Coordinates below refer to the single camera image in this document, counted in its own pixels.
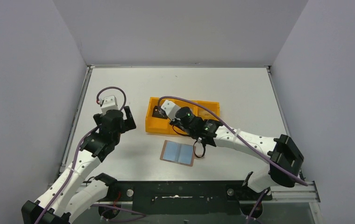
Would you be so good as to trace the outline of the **yellow three-compartment plastic bin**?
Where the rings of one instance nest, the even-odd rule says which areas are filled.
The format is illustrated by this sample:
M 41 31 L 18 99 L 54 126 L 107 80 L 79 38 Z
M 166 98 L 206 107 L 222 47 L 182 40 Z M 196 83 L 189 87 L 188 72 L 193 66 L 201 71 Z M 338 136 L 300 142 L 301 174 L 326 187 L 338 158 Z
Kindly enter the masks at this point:
M 172 127 L 169 122 L 169 119 L 158 119 L 151 117 L 153 107 L 157 105 L 159 98 L 150 97 L 149 99 L 149 106 L 147 109 L 147 114 L 145 118 L 145 131 L 151 134 L 167 134 L 167 135 L 182 135 L 186 134 L 185 132 L 181 131 L 177 127 Z M 183 102 L 180 100 L 170 99 L 172 102 L 177 104 L 180 107 L 189 107 L 191 111 L 196 115 L 201 117 L 202 119 L 216 119 L 213 115 L 211 115 L 206 110 L 196 106 L 189 104 L 187 102 Z M 215 113 L 217 116 L 220 116 L 220 104 L 219 102 L 213 101 L 200 101 L 194 100 L 195 103 L 202 105 Z

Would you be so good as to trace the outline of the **tan leather card holder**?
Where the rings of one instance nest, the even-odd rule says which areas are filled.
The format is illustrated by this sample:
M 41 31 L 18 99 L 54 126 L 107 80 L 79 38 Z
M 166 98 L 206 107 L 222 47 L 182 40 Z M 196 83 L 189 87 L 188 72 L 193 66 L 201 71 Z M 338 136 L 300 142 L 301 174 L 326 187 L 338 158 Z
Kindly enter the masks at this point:
M 188 145 L 165 140 L 161 150 L 160 160 L 192 167 L 194 160 L 204 158 L 206 153 L 206 148 L 203 147 L 202 154 L 197 154 L 196 143 L 197 142 L 194 142 L 192 145 Z

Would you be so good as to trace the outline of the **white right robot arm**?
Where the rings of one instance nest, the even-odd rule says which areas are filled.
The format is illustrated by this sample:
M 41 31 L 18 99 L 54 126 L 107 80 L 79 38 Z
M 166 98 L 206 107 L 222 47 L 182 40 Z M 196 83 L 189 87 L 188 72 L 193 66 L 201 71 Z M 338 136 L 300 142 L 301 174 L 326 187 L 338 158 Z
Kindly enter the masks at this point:
M 230 148 L 265 162 L 263 168 L 250 171 L 246 176 L 242 186 L 246 198 L 254 199 L 273 186 L 306 185 L 299 177 L 304 157 L 290 136 L 282 134 L 272 138 L 250 134 L 217 119 L 202 119 L 189 107 L 179 107 L 171 101 L 160 109 L 171 126 L 178 127 L 203 147 Z

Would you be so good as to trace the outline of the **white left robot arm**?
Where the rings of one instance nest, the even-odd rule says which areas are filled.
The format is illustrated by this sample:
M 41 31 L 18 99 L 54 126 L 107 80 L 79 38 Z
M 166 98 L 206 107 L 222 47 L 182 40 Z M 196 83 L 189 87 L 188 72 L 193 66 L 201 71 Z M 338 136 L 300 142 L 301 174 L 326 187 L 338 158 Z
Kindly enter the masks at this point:
M 121 134 L 136 129 L 130 107 L 109 109 L 95 114 L 96 126 L 79 141 L 72 163 L 34 202 L 21 208 L 26 224 L 68 224 L 73 212 L 67 207 L 86 177 L 99 166 L 119 144 Z

